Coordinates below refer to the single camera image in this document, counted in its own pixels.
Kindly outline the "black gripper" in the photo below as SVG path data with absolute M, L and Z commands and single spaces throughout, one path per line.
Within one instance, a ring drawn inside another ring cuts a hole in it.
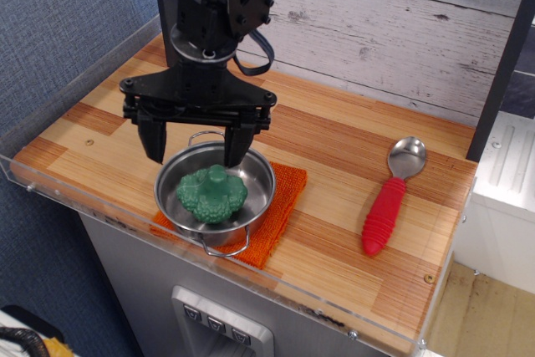
M 277 96 L 239 79 L 224 65 L 179 62 L 158 73 L 120 82 L 124 116 L 138 126 L 146 156 L 163 163 L 166 125 L 214 125 L 225 129 L 224 165 L 242 163 L 254 135 L 270 125 Z

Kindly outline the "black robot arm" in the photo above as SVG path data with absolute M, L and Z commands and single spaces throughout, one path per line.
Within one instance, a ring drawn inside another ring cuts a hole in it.
M 239 79 L 228 68 L 238 44 L 250 37 L 274 59 L 273 48 L 258 32 L 270 22 L 273 0 L 176 0 L 176 21 L 167 70 L 120 83 L 123 113 L 138 127 L 148 158 L 162 162 L 169 122 L 217 125 L 225 129 L 224 164 L 242 162 L 254 136 L 268 129 L 274 93 Z

